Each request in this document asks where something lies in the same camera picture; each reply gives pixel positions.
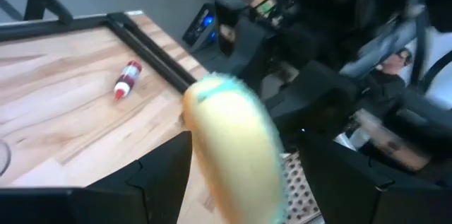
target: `sponge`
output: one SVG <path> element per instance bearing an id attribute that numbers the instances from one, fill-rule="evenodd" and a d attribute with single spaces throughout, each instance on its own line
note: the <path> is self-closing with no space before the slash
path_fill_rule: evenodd
<path id="1" fill-rule="evenodd" d="M 210 192 L 232 224 L 286 218 L 278 131 L 259 98 L 231 76 L 211 74 L 184 94 L 184 121 Z"/>

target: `black bracket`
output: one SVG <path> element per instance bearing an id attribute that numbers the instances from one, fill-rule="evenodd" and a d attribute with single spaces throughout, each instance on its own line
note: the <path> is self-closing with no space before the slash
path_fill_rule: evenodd
<path id="1" fill-rule="evenodd" d="M 65 25 L 73 21 L 71 12 L 58 0 L 27 0 L 23 20 L 42 20 L 45 10 L 58 16 L 58 21 Z"/>

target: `wooden table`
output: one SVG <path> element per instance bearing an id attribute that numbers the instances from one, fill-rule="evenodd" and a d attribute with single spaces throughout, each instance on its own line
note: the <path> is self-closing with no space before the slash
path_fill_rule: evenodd
<path id="1" fill-rule="evenodd" d="M 129 16 L 194 77 L 207 73 L 146 15 Z M 181 95 L 144 62 L 131 94 L 113 101 L 132 59 L 103 28 L 1 43 L 0 139 L 13 157 L 0 187 L 85 187 L 185 130 Z M 193 157 L 178 223 L 221 222 Z"/>

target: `glasses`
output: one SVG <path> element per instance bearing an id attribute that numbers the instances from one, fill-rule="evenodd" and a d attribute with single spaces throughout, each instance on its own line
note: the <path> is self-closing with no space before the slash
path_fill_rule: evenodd
<path id="1" fill-rule="evenodd" d="M 0 140 L 0 176 L 2 176 L 11 163 L 11 149 L 9 145 Z"/>

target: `red and white bottle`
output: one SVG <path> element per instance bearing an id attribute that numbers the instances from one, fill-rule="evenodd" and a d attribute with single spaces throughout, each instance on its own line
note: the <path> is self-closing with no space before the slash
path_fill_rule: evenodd
<path id="1" fill-rule="evenodd" d="M 121 76 L 114 85 L 114 100 L 120 100 L 130 93 L 133 85 L 138 80 L 138 76 L 140 76 L 141 69 L 142 67 L 137 61 L 130 61 L 124 67 Z"/>

